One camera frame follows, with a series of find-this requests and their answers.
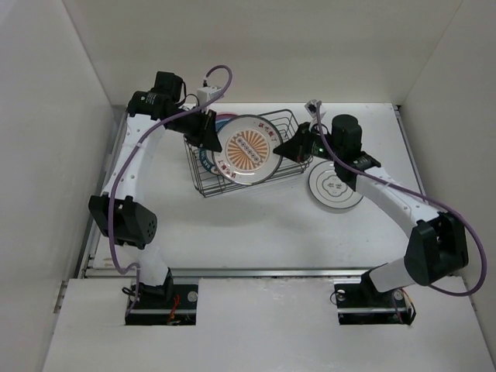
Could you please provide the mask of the grey wire dish rack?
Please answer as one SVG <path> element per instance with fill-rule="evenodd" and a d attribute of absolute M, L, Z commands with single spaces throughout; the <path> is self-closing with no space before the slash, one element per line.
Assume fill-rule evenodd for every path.
<path fill-rule="evenodd" d="M 217 115 L 221 152 L 185 143 L 195 190 L 208 198 L 303 174 L 312 162 L 294 162 L 274 153 L 298 128 L 289 109 L 260 114 Z"/>

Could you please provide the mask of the blue plastic plate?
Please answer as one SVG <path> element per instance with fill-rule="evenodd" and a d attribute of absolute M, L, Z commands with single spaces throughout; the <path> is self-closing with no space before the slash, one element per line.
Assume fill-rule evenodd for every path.
<path fill-rule="evenodd" d="M 219 130 L 221 130 L 222 127 L 225 126 L 227 124 L 227 122 L 230 120 L 217 121 L 215 119 L 215 131 L 218 132 Z"/>

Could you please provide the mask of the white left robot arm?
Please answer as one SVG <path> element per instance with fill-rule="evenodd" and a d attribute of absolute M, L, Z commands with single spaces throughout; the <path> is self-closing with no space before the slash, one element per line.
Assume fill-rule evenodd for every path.
<path fill-rule="evenodd" d="M 190 144 L 219 152 L 216 114 L 209 107 L 229 88 L 207 81 L 197 91 L 197 104 L 184 108 L 184 80 L 159 71 L 149 91 L 136 91 L 126 108 L 126 131 L 117 161 L 100 195 L 88 208 L 103 236 L 108 238 L 112 262 L 120 274 L 136 272 L 136 285 L 156 307 L 173 300 L 170 269 L 151 245 L 157 216 L 144 205 L 144 188 L 153 156 L 163 135 L 180 133 Z"/>

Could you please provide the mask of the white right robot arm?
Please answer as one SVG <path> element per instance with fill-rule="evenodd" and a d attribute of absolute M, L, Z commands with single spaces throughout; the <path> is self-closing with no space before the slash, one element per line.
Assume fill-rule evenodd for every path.
<path fill-rule="evenodd" d="M 274 153 L 296 163 L 310 156 L 332 160 L 337 177 L 372 201 L 408 237 L 403 257 L 363 274 L 359 296 L 364 303 L 377 305 L 397 288 L 429 286 L 468 264 L 467 238 L 460 218 L 396 185 L 381 163 L 363 151 L 362 128 L 356 117 L 334 117 L 329 133 L 317 124 L 301 124 Z"/>

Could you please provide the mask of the clear glass plate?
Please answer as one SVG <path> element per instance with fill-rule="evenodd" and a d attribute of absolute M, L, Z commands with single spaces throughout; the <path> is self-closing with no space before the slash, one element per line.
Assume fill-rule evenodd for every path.
<path fill-rule="evenodd" d="M 363 201 L 361 194 L 338 177 L 332 161 L 320 162 L 312 168 L 308 189 L 321 206 L 333 211 L 346 211 Z"/>

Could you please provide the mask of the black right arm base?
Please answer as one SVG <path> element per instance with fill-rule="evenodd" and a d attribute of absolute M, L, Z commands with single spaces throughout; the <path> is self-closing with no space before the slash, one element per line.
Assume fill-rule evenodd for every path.
<path fill-rule="evenodd" d="M 417 315 L 415 306 L 403 289 L 394 289 L 371 296 L 359 284 L 334 284 L 329 300 L 336 305 L 341 326 L 411 325 Z"/>

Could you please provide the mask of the white plate green lettered rim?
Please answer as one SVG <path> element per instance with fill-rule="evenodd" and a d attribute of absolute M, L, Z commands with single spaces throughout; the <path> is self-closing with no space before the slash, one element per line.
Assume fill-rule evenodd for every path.
<path fill-rule="evenodd" d="M 199 175 L 201 181 L 214 183 L 220 181 L 220 174 L 215 166 L 212 151 L 200 148 L 198 150 Z"/>

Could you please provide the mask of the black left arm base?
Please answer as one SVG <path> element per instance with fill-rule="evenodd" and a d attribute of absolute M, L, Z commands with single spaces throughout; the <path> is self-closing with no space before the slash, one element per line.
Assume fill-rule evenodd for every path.
<path fill-rule="evenodd" d="M 195 326 L 197 320 L 198 283 L 174 284 L 169 299 L 163 296 L 140 294 L 138 302 L 131 310 L 134 289 L 123 287 L 128 295 L 126 326 Z"/>

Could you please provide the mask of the white plate orange sunburst pattern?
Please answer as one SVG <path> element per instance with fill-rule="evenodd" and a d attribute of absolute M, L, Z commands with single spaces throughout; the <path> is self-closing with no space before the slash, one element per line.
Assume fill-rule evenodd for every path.
<path fill-rule="evenodd" d="M 258 115 L 239 115 L 217 132 L 221 152 L 213 160 L 219 174 L 241 185 L 265 182 L 279 168 L 282 157 L 273 153 L 283 143 L 276 126 Z"/>

